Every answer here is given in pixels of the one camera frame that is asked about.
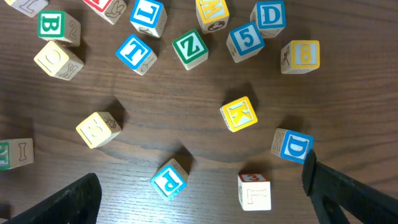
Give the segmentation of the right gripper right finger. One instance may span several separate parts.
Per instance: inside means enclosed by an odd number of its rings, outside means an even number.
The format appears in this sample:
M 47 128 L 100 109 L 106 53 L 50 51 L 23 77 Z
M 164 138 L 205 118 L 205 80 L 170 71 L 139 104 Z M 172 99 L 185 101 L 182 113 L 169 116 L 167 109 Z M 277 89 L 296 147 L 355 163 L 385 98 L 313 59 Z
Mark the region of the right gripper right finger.
M 342 209 L 362 223 L 397 223 L 397 199 L 318 162 L 314 151 L 305 159 L 302 183 L 320 223 L 348 223 Z

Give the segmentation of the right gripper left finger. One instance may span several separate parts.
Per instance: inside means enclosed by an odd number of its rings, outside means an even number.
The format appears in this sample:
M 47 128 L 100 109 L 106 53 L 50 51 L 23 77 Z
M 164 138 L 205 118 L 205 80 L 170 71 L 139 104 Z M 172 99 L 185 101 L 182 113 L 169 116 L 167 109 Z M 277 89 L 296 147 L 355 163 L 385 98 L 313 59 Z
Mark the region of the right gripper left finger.
M 89 173 L 5 224 L 96 224 L 102 198 L 100 181 Z

